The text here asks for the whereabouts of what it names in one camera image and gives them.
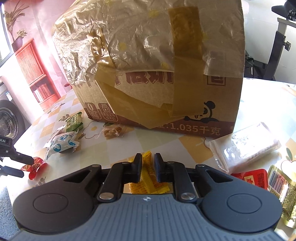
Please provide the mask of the black exercise bike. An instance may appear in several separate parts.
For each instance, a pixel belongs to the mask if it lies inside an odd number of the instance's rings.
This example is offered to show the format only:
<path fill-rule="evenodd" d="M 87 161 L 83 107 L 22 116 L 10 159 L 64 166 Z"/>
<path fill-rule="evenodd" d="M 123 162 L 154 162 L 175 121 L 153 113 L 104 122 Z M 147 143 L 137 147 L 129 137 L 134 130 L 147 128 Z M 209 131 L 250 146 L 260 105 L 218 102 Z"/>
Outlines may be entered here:
<path fill-rule="evenodd" d="M 244 77 L 295 83 L 295 1 L 242 1 Z"/>

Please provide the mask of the floral checkered tablecloth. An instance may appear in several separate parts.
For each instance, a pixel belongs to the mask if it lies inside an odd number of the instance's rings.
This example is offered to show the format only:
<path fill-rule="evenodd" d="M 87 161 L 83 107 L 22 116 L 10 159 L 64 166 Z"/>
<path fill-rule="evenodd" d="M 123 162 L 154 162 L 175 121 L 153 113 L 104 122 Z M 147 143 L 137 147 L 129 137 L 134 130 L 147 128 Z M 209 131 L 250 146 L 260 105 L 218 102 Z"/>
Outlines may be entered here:
<path fill-rule="evenodd" d="M 55 114 L 45 114 L 17 141 L 16 149 L 32 157 L 45 156 L 44 144 L 58 127 L 66 113 L 82 109 L 74 91 L 58 101 L 60 109 Z M 282 145 L 295 151 L 295 86 L 283 82 L 260 79 L 243 80 L 235 130 L 264 122 L 276 131 Z M 119 138 L 107 140 L 102 134 L 103 124 L 89 118 L 83 120 L 81 144 L 75 152 L 52 155 L 34 180 L 28 176 L 10 177 L 7 187 L 11 201 L 27 190 L 39 190 L 40 186 L 92 164 L 102 168 L 127 161 L 137 153 L 160 153 L 166 161 L 179 161 L 186 167 L 204 163 L 217 167 L 207 139 L 181 135 L 174 132 L 127 128 Z M 208 224 L 197 220 L 197 214 L 189 206 L 168 204 L 165 196 L 149 196 L 134 199 L 125 194 L 119 206 L 103 207 L 95 212 L 81 228 L 60 237 L 52 235 L 48 240 L 227 240 L 212 231 Z"/>

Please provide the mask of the yellow snack packet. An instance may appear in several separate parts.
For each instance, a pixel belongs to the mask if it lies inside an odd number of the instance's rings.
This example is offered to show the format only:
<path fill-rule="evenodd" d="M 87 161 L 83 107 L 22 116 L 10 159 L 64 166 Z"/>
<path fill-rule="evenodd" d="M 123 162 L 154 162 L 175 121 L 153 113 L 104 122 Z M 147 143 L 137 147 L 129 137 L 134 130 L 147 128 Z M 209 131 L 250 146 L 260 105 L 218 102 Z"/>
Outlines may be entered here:
<path fill-rule="evenodd" d="M 170 191 L 168 183 L 159 183 L 156 179 L 151 151 L 142 153 L 142 170 L 138 183 L 129 183 L 132 194 L 165 194 Z"/>

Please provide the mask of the washing machine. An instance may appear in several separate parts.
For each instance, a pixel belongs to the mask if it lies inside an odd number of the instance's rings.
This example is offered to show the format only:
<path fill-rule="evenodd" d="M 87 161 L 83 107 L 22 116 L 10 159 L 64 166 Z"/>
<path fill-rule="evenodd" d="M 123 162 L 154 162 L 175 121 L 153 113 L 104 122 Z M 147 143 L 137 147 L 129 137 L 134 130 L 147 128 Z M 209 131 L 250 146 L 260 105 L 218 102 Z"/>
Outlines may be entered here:
<path fill-rule="evenodd" d="M 31 124 L 16 105 L 3 81 L 0 84 L 0 93 L 1 136 L 11 138 L 15 144 Z"/>

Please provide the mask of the clear white snack packet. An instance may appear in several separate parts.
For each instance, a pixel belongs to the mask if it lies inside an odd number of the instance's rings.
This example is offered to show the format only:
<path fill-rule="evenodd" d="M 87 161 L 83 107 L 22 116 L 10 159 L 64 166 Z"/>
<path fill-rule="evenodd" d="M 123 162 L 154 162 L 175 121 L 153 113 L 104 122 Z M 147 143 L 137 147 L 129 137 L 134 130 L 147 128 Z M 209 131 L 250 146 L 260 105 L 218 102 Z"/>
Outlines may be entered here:
<path fill-rule="evenodd" d="M 263 122 L 211 140 L 208 147 L 213 157 L 203 163 L 227 174 L 266 169 L 280 160 L 280 138 Z"/>

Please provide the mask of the small green snack packet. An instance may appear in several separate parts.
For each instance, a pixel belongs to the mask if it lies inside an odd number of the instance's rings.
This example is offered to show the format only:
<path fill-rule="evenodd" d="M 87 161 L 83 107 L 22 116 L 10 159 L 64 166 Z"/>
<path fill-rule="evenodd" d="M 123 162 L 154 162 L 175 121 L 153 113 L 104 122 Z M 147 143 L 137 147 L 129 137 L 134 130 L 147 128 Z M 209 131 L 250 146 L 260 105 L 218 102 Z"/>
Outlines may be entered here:
<path fill-rule="evenodd" d="M 66 132 L 79 132 L 83 128 L 82 113 L 78 112 L 66 120 Z"/>

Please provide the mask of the gold red snack packet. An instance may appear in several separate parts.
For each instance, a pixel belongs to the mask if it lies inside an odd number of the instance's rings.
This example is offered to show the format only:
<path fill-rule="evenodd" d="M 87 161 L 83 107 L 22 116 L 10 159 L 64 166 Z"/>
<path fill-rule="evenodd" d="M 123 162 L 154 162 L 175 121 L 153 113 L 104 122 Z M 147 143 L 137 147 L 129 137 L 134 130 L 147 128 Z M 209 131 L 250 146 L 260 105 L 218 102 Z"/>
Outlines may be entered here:
<path fill-rule="evenodd" d="M 274 165 L 268 170 L 268 190 L 282 205 L 281 218 L 286 226 L 295 229 L 295 182 Z"/>

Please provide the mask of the printed room backdrop cloth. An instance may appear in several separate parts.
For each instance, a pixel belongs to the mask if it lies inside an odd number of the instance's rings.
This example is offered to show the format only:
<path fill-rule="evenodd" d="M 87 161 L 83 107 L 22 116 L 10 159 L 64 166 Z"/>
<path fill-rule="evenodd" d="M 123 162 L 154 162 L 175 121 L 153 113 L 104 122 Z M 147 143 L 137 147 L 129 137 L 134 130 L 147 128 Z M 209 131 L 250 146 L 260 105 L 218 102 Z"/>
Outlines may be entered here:
<path fill-rule="evenodd" d="M 52 106 L 69 88 L 52 41 L 52 27 L 72 1 L 6 1 L 5 27 L 15 48 L 4 66 L 5 80 L 17 97 L 26 91 L 41 109 Z"/>

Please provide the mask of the blue white unicorn packet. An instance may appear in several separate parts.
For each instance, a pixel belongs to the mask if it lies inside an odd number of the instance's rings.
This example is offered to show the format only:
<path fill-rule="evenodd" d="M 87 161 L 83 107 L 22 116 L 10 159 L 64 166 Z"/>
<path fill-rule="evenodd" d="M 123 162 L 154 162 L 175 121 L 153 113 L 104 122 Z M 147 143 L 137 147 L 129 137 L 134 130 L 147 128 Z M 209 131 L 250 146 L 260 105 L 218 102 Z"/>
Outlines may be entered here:
<path fill-rule="evenodd" d="M 80 143 L 76 141 L 77 132 L 62 133 L 53 138 L 47 149 L 45 160 L 47 161 L 53 154 L 72 150 L 73 152 L 79 147 Z"/>

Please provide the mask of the lined cardboard box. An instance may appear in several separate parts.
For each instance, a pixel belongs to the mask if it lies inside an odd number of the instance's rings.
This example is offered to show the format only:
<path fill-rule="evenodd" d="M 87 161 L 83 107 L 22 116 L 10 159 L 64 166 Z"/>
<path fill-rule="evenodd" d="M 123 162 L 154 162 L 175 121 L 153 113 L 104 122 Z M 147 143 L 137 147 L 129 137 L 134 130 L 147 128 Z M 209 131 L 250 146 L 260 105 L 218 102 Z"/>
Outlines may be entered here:
<path fill-rule="evenodd" d="M 212 138 L 233 132 L 241 1 L 75 1 L 52 38 L 92 120 Z"/>

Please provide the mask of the small nut snack packet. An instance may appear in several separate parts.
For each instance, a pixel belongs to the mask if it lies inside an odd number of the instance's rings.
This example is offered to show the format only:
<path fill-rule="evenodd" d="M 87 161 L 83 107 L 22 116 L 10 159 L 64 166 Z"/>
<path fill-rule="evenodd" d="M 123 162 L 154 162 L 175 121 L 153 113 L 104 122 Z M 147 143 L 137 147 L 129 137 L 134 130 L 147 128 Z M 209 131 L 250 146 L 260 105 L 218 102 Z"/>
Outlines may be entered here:
<path fill-rule="evenodd" d="M 102 130 L 103 136 L 108 140 L 111 138 L 120 137 L 123 132 L 123 128 L 119 125 L 105 126 Z"/>

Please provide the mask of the red candy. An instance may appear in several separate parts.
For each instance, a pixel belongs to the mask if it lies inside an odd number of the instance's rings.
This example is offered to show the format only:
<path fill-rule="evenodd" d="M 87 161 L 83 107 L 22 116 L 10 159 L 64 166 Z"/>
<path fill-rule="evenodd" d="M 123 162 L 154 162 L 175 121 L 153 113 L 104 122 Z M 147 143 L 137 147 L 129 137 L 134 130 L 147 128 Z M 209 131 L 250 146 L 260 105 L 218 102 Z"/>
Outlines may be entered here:
<path fill-rule="evenodd" d="M 34 180 L 36 178 L 38 172 L 42 172 L 46 166 L 47 163 L 40 157 L 34 157 L 34 164 L 32 165 L 24 165 L 22 166 L 21 170 L 25 172 L 29 172 L 29 179 Z"/>

